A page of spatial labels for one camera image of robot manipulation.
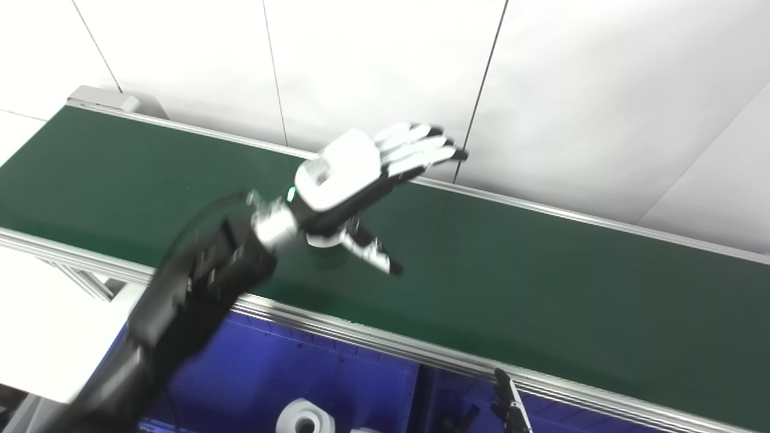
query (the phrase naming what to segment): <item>robotic finger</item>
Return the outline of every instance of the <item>robotic finger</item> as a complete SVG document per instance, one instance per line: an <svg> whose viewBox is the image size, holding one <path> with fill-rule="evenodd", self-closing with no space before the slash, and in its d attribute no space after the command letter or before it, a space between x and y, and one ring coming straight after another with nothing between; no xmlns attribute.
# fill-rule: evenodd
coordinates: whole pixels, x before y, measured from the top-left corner
<svg viewBox="0 0 770 433"><path fill-rule="evenodd" d="M342 230L342 245L354 256L382 270L385 274L401 275L403 266L383 248L382 243L364 228L358 217L350 218Z"/></svg>
<svg viewBox="0 0 770 433"><path fill-rule="evenodd" d="M403 266L395 261L369 230L361 225L358 216L345 222L342 229L332 236L307 235L307 243L317 248L342 245L352 255L360 258L385 274L401 275Z"/></svg>

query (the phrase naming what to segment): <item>metal leg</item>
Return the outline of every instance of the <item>metal leg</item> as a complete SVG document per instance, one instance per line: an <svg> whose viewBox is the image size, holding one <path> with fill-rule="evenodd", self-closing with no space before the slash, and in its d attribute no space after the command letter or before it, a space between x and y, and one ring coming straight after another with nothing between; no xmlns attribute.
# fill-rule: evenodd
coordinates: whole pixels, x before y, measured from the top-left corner
<svg viewBox="0 0 770 433"><path fill-rule="evenodd" d="M108 280L107 283L110 284L112 287L111 288L106 284L102 284L102 282L99 281L99 279L96 278L94 274L91 274L85 270L77 270L73 267L61 263L46 263L60 270L64 275L69 277L70 280L74 281L75 284L79 285L87 294L91 295L91 297L95 299L106 300L107 302L110 302L115 297L119 289L122 289L122 287L125 285L125 283L119 284L120 282L117 280Z"/></svg>

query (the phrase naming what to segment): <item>white wall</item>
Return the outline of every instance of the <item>white wall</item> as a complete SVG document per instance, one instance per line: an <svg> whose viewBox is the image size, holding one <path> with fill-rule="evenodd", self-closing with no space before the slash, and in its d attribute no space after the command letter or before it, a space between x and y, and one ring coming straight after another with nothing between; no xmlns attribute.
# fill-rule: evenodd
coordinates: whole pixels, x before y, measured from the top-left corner
<svg viewBox="0 0 770 433"><path fill-rule="evenodd" d="M119 86L302 149L404 119L462 143L504 18L458 183L770 251L770 2L504 6L3 2L0 109L47 119L79 84Z"/></svg>

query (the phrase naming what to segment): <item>fingertip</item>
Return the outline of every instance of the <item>fingertip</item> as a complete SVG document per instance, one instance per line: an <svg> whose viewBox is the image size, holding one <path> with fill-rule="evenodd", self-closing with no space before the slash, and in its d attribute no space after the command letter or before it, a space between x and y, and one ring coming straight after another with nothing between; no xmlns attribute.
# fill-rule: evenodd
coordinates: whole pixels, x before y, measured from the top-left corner
<svg viewBox="0 0 770 433"><path fill-rule="evenodd" d="M440 136L444 134L444 128L438 125L430 125L430 131L428 131L427 136L433 137L433 136Z"/></svg>
<svg viewBox="0 0 770 433"><path fill-rule="evenodd" d="M454 151L454 155L452 155L451 159L455 159L457 161L467 161L468 159L468 152L464 150L457 149Z"/></svg>

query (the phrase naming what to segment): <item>robotic arm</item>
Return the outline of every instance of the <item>robotic arm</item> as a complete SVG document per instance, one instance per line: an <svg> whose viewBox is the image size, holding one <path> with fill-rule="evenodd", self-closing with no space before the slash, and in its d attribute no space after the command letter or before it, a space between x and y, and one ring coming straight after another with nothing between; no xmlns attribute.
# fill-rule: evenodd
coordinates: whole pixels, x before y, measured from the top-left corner
<svg viewBox="0 0 770 433"><path fill-rule="evenodd" d="M259 208L250 220L224 220L181 253L164 257L115 347L43 431L131 431L181 363L206 345L238 296L270 278L276 257L303 235L319 246L341 243L398 274L400 265L357 214L432 165L466 158L440 128L424 124L396 125L374 139L356 130L341 136L318 159L302 163L285 198Z"/></svg>

